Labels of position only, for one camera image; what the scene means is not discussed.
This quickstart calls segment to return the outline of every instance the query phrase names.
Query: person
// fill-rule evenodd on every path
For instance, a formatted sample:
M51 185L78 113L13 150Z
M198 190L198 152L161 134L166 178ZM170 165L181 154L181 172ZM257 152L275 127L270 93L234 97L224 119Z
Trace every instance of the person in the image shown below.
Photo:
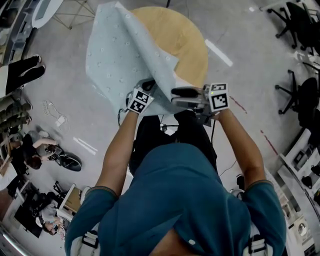
M41 63L42 58L36 54L9 65L0 64L0 98L12 93L24 84L42 77L46 71L45 66L36 67Z
M57 145L58 143L49 138L41 138L33 143L31 134L28 133L24 136L22 141L10 142L10 155L12 154L12 164L17 165L17 168L21 168L21 163L25 163L32 169L40 169L42 162L47 161L50 156L54 154L51 152L47 155L39 155L37 148L41 145Z
M58 203L52 200L41 212L41 218L44 221L42 229L54 236L57 232L64 228L63 221L56 216Z
M174 117L179 127L173 137L160 130L158 116L143 117L134 142L138 114L127 113L95 187L66 232L67 256L79 255L75 252L86 246L81 239L92 229L100 255L242 256L251 245L251 227L272 255L282 255L286 223L279 199L266 180L258 147L232 111L222 110L214 119L242 170L241 199L223 187L217 155L195 114L185 110ZM128 164L133 180L121 195Z

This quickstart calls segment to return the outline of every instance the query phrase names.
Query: desk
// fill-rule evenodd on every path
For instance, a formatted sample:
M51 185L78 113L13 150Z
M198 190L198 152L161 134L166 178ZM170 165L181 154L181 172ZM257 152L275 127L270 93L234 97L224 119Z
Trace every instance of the desk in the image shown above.
M320 188L320 178L313 182L312 189L309 189L301 182L303 176L308 176L312 173L311 166L317 165L320 161L318 150L316 149L312 153L300 169L294 165L294 159L299 151L306 147L310 135L310 131L305 129L289 153L286 155L280 154L285 165L278 170L278 174L299 205L312 236L312 240L303 241L303 250L306 250L310 246L310 241L312 241L316 252L320 252L320 206L313 200L314 194Z
M63 199L59 209L56 210L56 214L59 217L63 217L68 221L71 221L73 218L72 213L77 213L80 208L80 198L79 194L81 191L76 188L76 184L72 184L65 198Z
M199 29L179 12L162 7L131 11L149 30L155 43L179 59L176 74L199 88L208 70L208 50Z

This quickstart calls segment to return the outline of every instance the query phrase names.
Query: shirt sleeve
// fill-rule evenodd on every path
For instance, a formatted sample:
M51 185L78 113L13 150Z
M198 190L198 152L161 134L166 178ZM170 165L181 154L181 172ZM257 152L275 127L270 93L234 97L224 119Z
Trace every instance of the shirt sleeve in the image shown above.
M281 256L286 243L286 221L273 185L267 180L252 184L244 193L251 221L266 243L273 248L274 256Z
M82 237L99 223L117 200L115 192L108 187L96 186L88 190L66 232L64 249L67 256L70 256L73 240Z

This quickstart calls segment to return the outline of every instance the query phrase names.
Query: white tape line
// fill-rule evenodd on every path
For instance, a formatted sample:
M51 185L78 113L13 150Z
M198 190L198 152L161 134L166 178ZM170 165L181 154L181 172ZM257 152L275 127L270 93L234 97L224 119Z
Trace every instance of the white tape line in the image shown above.
M206 46L208 46L211 51L213 51L218 57L223 60L229 67L232 67L234 64L218 47L216 47L211 41L206 39L205 41Z
M83 143L83 144L87 145L88 147L92 148L94 151L97 151L97 152L98 152L98 149L96 149L96 148L94 148L93 146L89 145L88 143L86 143L86 142L83 141L82 139L78 138L78 140L79 140L81 143Z
M77 142L79 145L81 145L83 148L85 148L86 150L88 150L92 155L95 155L95 154L96 154L95 151L93 151L93 150L92 150L91 148L89 148L88 146L82 144L77 138L73 137L73 140L74 140L75 142Z

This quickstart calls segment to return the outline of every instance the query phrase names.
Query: black office chair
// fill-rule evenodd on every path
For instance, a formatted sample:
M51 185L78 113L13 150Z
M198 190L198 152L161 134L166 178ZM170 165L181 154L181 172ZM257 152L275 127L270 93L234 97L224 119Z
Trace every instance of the black office chair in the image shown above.
M303 63L316 70L314 66L309 63ZM289 91L279 85L275 86L276 90L282 90L285 93L291 95L289 103L286 105L284 110L279 110L279 115L284 115L289 109L298 112L298 119L302 127L308 127L307 123L310 120L310 113L319 103L319 89L317 79L314 77L308 78L303 82L301 86L297 86L296 76L292 70L288 70L289 74L292 74L292 91Z
M315 19L311 17L311 13L309 12L307 6L304 3L302 4L303 8L292 2L287 2L286 6L289 9L290 16L284 7L280 8L280 11L284 12L285 17L276 12L274 9L268 9L267 11L268 13L275 13L286 24L284 30L275 35L276 38L280 38L287 31L290 31L293 38L292 48L295 49L297 47L298 39L302 44L301 50L305 51L308 47L310 47L310 54L314 55L313 48L315 47L316 50L320 49L319 21L315 21Z

